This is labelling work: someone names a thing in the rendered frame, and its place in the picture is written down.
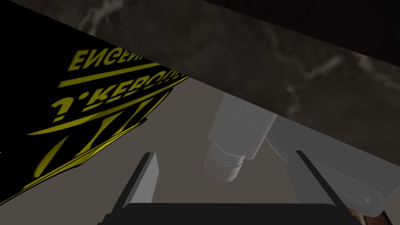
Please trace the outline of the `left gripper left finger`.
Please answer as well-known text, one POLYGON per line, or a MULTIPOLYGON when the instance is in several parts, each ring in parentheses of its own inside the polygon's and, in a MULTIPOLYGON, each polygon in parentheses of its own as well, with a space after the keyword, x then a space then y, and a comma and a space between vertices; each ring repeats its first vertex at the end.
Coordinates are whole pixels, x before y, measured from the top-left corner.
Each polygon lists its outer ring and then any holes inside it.
POLYGON ((159 177, 159 163, 155 152, 146 152, 124 187, 113 210, 121 210, 130 203, 151 203, 159 177))

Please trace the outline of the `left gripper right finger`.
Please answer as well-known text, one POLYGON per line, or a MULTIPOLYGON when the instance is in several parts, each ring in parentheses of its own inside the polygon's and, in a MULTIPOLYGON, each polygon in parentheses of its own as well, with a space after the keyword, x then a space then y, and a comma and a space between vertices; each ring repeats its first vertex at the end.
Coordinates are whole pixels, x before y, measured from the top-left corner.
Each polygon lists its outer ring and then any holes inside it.
POLYGON ((329 195, 331 187, 302 151, 290 155, 287 171, 300 203, 335 205, 329 195))

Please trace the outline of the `grey bottle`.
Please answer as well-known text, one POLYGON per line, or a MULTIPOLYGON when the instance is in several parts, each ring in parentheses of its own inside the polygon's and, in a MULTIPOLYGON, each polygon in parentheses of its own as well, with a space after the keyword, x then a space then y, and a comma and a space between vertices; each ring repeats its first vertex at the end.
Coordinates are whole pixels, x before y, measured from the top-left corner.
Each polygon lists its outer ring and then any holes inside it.
POLYGON ((205 171, 220 182, 237 176, 246 159, 253 159, 277 114, 224 93, 209 132, 211 147, 205 171))

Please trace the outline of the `black book with yellow print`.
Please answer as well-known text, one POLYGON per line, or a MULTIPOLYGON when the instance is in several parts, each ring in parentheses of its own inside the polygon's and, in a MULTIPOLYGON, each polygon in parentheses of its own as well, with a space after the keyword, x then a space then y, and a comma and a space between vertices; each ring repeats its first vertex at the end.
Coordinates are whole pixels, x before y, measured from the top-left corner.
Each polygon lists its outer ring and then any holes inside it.
POLYGON ((0 205, 143 124, 187 78, 0 0, 0 205))

